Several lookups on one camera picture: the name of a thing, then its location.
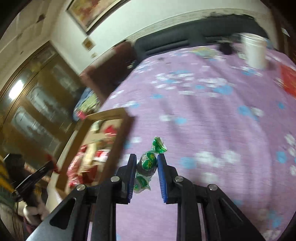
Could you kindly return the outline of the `purple floral tablecloth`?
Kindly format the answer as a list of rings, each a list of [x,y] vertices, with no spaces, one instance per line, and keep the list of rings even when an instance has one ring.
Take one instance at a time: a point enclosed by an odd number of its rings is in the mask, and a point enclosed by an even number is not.
[[[236,55],[204,59],[194,48],[140,63],[103,104],[135,117],[121,164],[155,137],[169,165],[201,186],[216,184],[266,240],[277,240],[295,213],[295,98],[281,89],[283,53],[267,52],[256,70]]]

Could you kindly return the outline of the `small gold wall plaque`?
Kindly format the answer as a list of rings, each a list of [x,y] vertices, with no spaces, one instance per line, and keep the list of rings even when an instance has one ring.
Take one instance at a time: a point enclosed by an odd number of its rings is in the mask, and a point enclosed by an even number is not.
[[[90,51],[91,49],[93,49],[93,47],[95,46],[95,44],[92,42],[91,39],[86,38],[83,42],[82,45],[84,46],[84,48],[88,51]]]

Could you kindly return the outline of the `red mesh gift bag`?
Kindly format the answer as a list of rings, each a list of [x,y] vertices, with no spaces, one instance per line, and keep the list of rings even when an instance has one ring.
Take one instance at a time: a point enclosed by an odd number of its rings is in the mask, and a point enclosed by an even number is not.
[[[283,89],[294,98],[296,98],[296,73],[292,68],[280,66],[281,80]]]

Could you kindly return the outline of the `green twist-wrapped candy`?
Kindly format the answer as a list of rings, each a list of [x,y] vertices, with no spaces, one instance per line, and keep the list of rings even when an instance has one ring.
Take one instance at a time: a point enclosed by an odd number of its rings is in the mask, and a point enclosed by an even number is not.
[[[155,137],[151,149],[142,154],[137,163],[133,186],[134,193],[151,190],[149,183],[158,167],[157,157],[159,154],[163,154],[167,150],[163,140],[160,137]]]

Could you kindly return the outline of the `white plastic jar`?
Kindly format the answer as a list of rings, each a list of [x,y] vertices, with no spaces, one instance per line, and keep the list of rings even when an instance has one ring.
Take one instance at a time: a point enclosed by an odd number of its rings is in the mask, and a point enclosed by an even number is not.
[[[254,69],[263,70],[267,67],[267,40],[252,33],[241,33],[246,63]]]

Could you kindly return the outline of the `green patterned booklet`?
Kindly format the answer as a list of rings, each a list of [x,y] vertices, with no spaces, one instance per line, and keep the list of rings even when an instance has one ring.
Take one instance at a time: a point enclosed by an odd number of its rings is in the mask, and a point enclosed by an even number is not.
[[[216,50],[210,49],[208,47],[199,47],[193,49],[192,53],[204,59],[211,59],[218,55],[218,52]]]

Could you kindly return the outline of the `brown cardboard tray box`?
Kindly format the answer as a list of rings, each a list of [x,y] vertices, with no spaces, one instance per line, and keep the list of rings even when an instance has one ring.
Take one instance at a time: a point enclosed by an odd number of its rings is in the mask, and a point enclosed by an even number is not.
[[[113,175],[133,122],[124,108],[86,116],[57,179],[62,198],[79,184],[95,186]]]

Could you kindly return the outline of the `small black pouch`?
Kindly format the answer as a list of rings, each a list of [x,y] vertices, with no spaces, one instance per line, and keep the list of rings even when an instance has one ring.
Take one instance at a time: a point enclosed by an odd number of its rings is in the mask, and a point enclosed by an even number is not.
[[[231,55],[233,54],[233,42],[231,41],[219,41],[218,42],[218,50],[223,54],[223,55]]]

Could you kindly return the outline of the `framed horse painting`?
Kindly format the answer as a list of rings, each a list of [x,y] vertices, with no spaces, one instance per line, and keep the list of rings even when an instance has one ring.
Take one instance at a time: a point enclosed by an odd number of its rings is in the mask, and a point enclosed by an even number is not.
[[[127,0],[74,0],[71,1],[66,11],[79,27],[89,35],[106,18],[127,2]]]

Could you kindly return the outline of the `yellow biscuit bar packet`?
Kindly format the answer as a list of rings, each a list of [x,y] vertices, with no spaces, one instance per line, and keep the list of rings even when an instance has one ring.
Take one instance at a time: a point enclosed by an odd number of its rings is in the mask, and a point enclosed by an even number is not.
[[[96,151],[97,151],[97,143],[91,143],[87,145],[87,149],[83,157],[83,166],[91,165]]]

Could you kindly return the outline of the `black leather sofa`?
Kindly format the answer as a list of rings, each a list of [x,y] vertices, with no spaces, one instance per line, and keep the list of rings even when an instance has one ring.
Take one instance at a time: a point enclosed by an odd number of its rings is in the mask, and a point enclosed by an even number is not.
[[[148,57],[181,48],[217,44],[233,34],[252,33],[269,38],[254,17],[249,15],[220,15],[174,25],[136,40],[136,64]]]

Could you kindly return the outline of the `brown wooden glass cabinet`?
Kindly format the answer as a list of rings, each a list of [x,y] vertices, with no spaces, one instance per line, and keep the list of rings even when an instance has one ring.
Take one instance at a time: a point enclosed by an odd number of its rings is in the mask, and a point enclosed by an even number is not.
[[[1,156],[21,154],[38,169],[50,154],[58,159],[77,121],[85,86],[47,42],[13,73],[1,90]]]

